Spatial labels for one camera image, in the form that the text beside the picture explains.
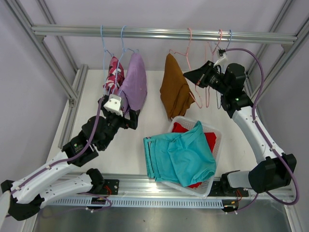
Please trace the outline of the red trousers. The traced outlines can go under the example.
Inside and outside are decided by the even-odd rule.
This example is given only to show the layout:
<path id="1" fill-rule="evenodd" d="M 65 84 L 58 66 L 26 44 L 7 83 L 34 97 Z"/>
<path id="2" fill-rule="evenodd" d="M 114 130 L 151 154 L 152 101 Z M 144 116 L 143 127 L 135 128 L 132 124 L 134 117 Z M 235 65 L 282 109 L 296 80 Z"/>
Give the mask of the red trousers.
<path id="1" fill-rule="evenodd" d="M 180 133 L 169 145 L 169 157 L 178 182 L 183 187 L 196 188 L 215 174 L 217 165 L 211 149 L 216 136 L 204 133 L 201 122 L 190 130 L 174 123 L 172 132 Z"/>

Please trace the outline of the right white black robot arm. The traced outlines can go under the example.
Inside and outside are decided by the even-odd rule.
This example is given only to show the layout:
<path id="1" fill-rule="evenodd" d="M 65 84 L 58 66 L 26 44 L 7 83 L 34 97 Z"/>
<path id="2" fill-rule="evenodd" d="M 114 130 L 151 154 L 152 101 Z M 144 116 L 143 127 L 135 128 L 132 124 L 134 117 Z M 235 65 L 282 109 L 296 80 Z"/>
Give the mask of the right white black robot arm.
<path id="1" fill-rule="evenodd" d="M 231 171 L 222 175 L 220 191 L 232 195 L 237 188 L 252 189 L 256 193 L 285 187 L 291 183 L 287 168 L 294 171 L 296 158 L 277 147 L 253 109 L 253 102 L 243 90 L 246 79 L 245 68 L 230 63 L 221 73 L 213 62 L 185 72 L 184 77 L 195 85 L 211 87 L 221 94 L 221 105 L 229 117 L 238 125 L 250 144 L 257 166 L 251 171 Z"/>

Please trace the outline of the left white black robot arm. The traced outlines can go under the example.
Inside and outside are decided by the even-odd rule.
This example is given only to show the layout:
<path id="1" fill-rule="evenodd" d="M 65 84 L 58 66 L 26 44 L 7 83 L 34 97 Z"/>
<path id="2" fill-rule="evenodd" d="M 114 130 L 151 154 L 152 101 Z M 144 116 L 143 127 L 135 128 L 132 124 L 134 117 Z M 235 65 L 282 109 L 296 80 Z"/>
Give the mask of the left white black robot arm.
<path id="1" fill-rule="evenodd" d="M 142 106 L 123 106 L 117 95 L 105 95 L 98 101 L 97 114 L 82 125 L 81 131 L 49 162 L 17 181 L 5 180 L 0 187 L 0 219 L 13 217 L 23 221 L 37 214 L 49 203 L 72 194 L 98 194 L 105 180 L 98 169 L 91 168 L 77 178 L 56 181 L 81 168 L 107 149 L 120 128 L 135 130 Z"/>

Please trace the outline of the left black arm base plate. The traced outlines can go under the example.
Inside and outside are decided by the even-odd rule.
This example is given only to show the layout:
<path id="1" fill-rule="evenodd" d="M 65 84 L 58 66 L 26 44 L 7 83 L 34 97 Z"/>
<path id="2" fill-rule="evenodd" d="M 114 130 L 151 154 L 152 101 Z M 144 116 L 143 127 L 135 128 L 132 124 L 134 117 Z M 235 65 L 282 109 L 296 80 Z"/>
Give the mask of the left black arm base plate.
<path id="1" fill-rule="evenodd" d="M 100 194 L 103 195 L 118 195 L 120 181 L 118 179 L 105 179 Z"/>

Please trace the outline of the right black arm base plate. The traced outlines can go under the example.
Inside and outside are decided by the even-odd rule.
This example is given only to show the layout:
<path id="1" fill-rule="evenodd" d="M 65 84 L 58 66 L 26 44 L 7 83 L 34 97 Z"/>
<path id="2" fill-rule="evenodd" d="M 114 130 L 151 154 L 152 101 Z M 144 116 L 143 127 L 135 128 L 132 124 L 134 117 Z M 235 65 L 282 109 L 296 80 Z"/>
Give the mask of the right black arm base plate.
<path id="1" fill-rule="evenodd" d="M 226 188 L 220 181 L 214 181 L 209 193 L 210 197 L 248 197 L 249 192 L 244 188 Z"/>

